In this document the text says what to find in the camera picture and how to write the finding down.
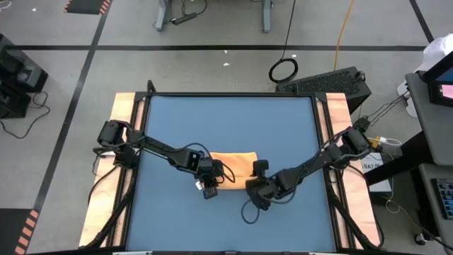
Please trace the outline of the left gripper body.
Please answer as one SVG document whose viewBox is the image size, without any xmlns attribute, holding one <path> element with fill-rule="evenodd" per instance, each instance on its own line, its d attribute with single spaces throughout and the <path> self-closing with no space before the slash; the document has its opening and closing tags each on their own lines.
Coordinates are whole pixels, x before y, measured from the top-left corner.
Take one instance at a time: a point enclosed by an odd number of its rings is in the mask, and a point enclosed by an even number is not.
<svg viewBox="0 0 453 255">
<path fill-rule="evenodd" d="M 197 179 L 203 184 L 205 188 L 218 187 L 219 182 L 224 180 L 224 173 L 213 172 L 213 159 L 202 159 L 197 169 Z"/>
</svg>

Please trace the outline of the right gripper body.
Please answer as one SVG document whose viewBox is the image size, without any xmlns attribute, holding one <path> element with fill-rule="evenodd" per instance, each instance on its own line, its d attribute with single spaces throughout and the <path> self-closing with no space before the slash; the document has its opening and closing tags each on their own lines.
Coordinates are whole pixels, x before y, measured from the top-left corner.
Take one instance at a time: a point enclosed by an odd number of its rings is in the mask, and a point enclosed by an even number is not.
<svg viewBox="0 0 453 255">
<path fill-rule="evenodd" d="M 251 198 L 282 198 L 283 192 L 273 178 L 254 178 L 246 181 L 246 192 Z"/>
</svg>

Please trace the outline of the yellow waffle weave towel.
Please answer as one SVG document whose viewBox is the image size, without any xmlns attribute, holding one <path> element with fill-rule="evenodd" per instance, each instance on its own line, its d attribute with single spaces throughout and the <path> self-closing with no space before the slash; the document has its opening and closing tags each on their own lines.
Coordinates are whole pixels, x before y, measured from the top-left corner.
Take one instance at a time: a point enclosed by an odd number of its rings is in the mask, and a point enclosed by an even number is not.
<svg viewBox="0 0 453 255">
<path fill-rule="evenodd" d="M 241 153 L 221 153 L 211 152 L 213 159 L 220 160 L 224 167 L 224 173 L 235 182 L 231 182 L 226 177 L 217 177 L 220 182 L 218 188 L 221 190 L 244 190 L 246 188 L 246 181 L 256 179 L 253 174 L 253 163 L 258 160 L 255 152 L 241 152 Z"/>
</svg>

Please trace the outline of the wooden table side board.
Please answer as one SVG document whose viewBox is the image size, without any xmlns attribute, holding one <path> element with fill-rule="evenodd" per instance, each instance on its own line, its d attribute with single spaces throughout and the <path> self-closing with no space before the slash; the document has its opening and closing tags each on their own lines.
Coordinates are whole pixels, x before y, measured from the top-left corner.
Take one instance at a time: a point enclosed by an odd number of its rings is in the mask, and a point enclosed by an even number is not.
<svg viewBox="0 0 453 255">
<path fill-rule="evenodd" d="M 346 97 L 343 93 L 326 94 L 326 102 L 317 101 L 323 139 L 352 125 Z M 380 236 L 375 221 L 368 186 L 362 173 L 360 161 L 353 161 L 344 170 L 343 190 L 350 216 L 360 230 L 374 245 L 379 245 Z"/>
<path fill-rule="evenodd" d="M 141 99 L 137 100 L 135 96 L 135 93 L 117 93 L 110 118 L 130 122 L 135 128 L 140 128 L 144 102 Z M 109 152 L 95 162 L 95 187 L 88 195 L 88 210 L 79 242 L 80 247 L 94 240 L 108 218 L 118 208 L 130 185 L 132 170 L 115 168 L 114 159 L 115 155 Z"/>
</svg>

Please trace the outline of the black perforated computer tower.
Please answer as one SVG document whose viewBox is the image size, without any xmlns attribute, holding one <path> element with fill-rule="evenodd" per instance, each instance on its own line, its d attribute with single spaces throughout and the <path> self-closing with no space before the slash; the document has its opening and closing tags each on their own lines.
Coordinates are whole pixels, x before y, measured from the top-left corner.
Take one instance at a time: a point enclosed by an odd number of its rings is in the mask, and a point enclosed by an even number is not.
<svg viewBox="0 0 453 255">
<path fill-rule="evenodd" d="M 345 94 L 349 113 L 352 114 L 372 94 L 365 83 L 365 73 L 356 67 L 326 72 L 303 79 L 288 81 L 276 86 L 280 93 L 340 93 Z"/>
</svg>

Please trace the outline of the grey box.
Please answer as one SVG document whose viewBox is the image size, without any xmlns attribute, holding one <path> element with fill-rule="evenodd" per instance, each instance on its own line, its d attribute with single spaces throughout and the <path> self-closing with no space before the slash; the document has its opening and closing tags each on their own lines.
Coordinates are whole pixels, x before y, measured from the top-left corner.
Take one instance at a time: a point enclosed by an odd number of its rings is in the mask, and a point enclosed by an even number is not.
<svg viewBox="0 0 453 255">
<path fill-rule="evenodd" d="M 362 171 L 364 172 L 369 191 L 372 193 L 390 193 L 392 192 L 391 182 L 382 166 L 389 162 L 391 158 L 379 152 L 371 152 L 361 159 Z"/>
</svg>

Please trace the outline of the black power adapter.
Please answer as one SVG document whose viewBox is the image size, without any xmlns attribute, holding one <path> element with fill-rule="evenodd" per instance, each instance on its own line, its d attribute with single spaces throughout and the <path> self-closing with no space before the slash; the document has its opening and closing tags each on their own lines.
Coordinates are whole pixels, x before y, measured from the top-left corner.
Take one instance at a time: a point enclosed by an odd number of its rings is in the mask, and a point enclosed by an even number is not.
<svg viewBox="0 0 453 255">
<path fill-rule="evenodd" d="M 358 119 L 353 125 L 354 128 L 360 130 L 361 132 L 366 132 L 369 126 L 370 121 L 366 117 Z"/>
</svg>

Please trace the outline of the black desk leg beam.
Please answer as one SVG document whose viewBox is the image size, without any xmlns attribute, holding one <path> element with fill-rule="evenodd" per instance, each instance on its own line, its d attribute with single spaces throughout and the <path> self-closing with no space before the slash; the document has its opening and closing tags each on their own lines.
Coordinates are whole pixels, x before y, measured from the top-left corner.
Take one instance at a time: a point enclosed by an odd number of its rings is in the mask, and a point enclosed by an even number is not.
<svg viewBox="0 0 453 255">
<path fill-rule="evenodd" d="M 412 170 L 420 164 L 429 162 L 431 160 L 430 149 L 425 139 L 423 131 L 414 135 L 411 139 L 401 146 L 402 155 L 382 166 L 382 173 L 384 171 L 391 177 Z"/>
</svg>

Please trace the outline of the grey desk leg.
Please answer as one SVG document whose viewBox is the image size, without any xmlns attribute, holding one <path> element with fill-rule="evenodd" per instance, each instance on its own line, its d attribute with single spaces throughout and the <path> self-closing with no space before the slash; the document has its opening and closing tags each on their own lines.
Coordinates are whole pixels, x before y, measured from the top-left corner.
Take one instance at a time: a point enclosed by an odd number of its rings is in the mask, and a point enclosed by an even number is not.
<svg viewBox="0 0 453 255">
<path fill-rule="evenodd" d="M 164 26 L 171 19 L 172 0 L 159 0 L 159 12 L 153 27 L 161 32 Z"/>
<path fill-rule="evenodd" d="M 263 2 L 263 33 L 271 31 L 271 8 L 272 0 L 262 0 Z"/>
</svg>

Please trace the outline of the black power strip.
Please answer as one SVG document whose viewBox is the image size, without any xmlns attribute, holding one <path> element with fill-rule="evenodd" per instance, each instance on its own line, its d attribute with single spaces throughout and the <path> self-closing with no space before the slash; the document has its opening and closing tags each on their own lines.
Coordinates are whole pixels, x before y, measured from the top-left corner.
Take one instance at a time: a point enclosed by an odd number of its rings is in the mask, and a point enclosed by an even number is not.
<svg viewBox="0 0 453 255">
<path fill-rule="evenodd" d="M 172 22 L 172 24 L 174 24 L 176 26 L 176 25 L 182 24 L 184 22 L 190 21 L 190 20 L 192 20 L 192 19 L 194 19 L 196 17 L 197 17 L 197 13 L 194 12 L 194 13 L 190 13 L 190 14 L 184 15 L 184 16 L 182 16 L 180 18 L 172 18 L 171 22 Z"/>
</svg>

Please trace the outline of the grey desk with keyboard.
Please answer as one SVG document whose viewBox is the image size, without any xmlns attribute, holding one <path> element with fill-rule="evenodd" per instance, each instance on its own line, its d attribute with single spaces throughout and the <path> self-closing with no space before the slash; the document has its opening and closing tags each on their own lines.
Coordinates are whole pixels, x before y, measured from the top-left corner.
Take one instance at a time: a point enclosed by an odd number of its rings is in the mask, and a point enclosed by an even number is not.
<svg viewBox="0 0 453 255">
<path fill-rule="evenodd" d="M 419 220 L 422 226 L 435 237 L 439 237 L 450 248 L 444 248 L 447 255 L 453 255 L 453 220 L 446 220 L 438 207 L 437 198 L 431 184 L 431 179 L 453 179 L 453 166 L 437 166 L 421 164 L 420 174 Z"/>
</svg>

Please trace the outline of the black keyboard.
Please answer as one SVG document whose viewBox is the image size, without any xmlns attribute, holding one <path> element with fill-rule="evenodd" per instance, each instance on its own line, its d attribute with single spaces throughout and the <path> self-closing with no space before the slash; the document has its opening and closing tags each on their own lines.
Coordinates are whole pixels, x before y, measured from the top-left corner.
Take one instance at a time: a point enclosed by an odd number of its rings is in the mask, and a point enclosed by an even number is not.
<svg viewBox="0 0 453 255">
<path fill-rule="evenodd" d="M 446 220 L 453 220 L 453 178 L 432 178 L 438 207 Z"/>
</svg>

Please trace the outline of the monitor with blue screen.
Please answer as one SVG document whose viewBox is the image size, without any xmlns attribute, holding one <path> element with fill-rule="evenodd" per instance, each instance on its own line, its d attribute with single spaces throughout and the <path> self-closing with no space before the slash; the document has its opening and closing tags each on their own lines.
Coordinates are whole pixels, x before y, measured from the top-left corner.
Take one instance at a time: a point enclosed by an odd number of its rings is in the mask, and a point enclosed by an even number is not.
<svg viewBox="0 0 453 255">
<path fill-rule="evenodd" d="M 422 75 L 430 102 L 453 107 L 453 51 Z"/>
</svg>

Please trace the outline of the black orange striped floor mat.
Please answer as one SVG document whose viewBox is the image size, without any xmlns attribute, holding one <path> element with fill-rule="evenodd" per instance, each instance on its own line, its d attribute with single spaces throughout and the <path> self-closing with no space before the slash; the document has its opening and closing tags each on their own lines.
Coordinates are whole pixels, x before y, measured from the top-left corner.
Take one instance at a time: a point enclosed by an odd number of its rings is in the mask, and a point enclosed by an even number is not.
<svg viewBox="0 0 453 255">
<path fill-rule="evenodd" d="M 24 255 L 36 227 L 39 211 L 0 208 L 0 255 Z"/>
<path fill-rule="evenodd" d="M 112 0 L 69 0 L 64 7 L 65 13 L 103 15 Z"/>
</svg>

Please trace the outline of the white plastic bag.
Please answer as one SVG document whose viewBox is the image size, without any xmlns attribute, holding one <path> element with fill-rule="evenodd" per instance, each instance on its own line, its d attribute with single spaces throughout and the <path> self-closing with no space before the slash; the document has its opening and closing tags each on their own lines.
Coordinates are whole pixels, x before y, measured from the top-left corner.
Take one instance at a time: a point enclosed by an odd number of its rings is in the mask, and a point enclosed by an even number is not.
<svg viewBox="0 0 453 255">
<path fill-rule="evenodd" d="M 434 39 L 423 50 L 423 61 L 417 71 L 427 71 L 453 51 L 453 33 Z"/>
</svg>

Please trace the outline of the black equipment rack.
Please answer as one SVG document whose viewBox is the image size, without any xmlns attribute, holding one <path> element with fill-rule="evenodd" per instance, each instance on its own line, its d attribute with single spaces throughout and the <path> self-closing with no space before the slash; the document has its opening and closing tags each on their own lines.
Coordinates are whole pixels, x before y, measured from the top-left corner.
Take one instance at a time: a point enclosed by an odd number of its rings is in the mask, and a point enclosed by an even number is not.
<svg viewBox="0 0 453 255">
<path fill-rule="evenodd" d="M 24 118 L 32 98 L 42 91 L 48 73 L 0 33 L 0 119 Z"/>
</svg>

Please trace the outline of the black table frame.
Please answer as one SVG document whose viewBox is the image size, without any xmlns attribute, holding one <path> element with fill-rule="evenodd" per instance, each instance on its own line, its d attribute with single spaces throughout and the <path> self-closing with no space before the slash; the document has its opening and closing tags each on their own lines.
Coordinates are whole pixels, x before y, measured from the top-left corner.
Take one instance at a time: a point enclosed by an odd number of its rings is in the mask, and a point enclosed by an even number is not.
<svg viewBox="0 0 453 255">
<path fill-rule="evenodd" d="M 145 133 L 172 147 L 200 143 L 211 152 L 255 152 L 269 174 L 314 156 L 323 142 L 313 96 L 192 92 L 151 97 Z M 144 153 L 128 229 L 129 251 L 335 251 L 322 171 L 293 199 L 266 211 L 243 190 L 204 199 L 193 175 Z"/>
</svg>

